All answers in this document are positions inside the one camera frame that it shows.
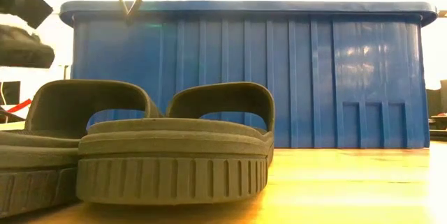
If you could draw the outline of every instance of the treaded sole edge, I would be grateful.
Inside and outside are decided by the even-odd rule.
[[[76,201],[76,167],[0,170],[0,218]]]
[[[266,158],[86,158],[77,196],[103,204],[230,202],[258,194],[267,180]]]

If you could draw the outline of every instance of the metal hook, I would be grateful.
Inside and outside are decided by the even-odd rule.
[[[121,4],[124,17],[126,19],[126,23],[127,25],[130,26],[132,24],[133,17],[138,12],[138,9],[141,7],[142,0],[135,0],[130,9],[127,8],[126,2],[124,0],[119,0],[119,2]]]

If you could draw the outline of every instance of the black object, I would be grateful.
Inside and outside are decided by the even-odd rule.
[[[0,105],[4,105],[4,100],[9,105],[17,105],[20,103],[20,81],[3,82],[2,92],[0,93]]]
[[[439,90],[441,99],[441,112],[447,112],[447,80],[441,80],[441,89]]]
[[[25,30],[0,25],[0,66],[49,68],[54,50]]]
[[[35,29],[52,11],[44,0],[0,0],[0,13],[16,15]]]
[[[447,129],[447,116],[432,116],[434,123],[433,130],[446,130]]]
[[[437,116],[442,112],[441,90],[425,90],[427,93],[428,117]]]
[[[436,141],[447,141],[447,130],[430,130],[430,139]]]
[[[4,123],[15,123],[15,122],[21,122],[21,121],[25,121],[25,119],[14,115],[10,112],[5,111],[1,106],[0,106],[0,124],[4,124]]]

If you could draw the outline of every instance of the black shoe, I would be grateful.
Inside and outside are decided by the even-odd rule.
[[[54,50],[24,29],[0,25],[0,66],[49,68]]]

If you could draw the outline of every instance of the wooden table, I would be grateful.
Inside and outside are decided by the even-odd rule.
[[[447,223],[447,143],[431,149],[278,149],[267,188],[233,204],[75,204],[0,223]]]

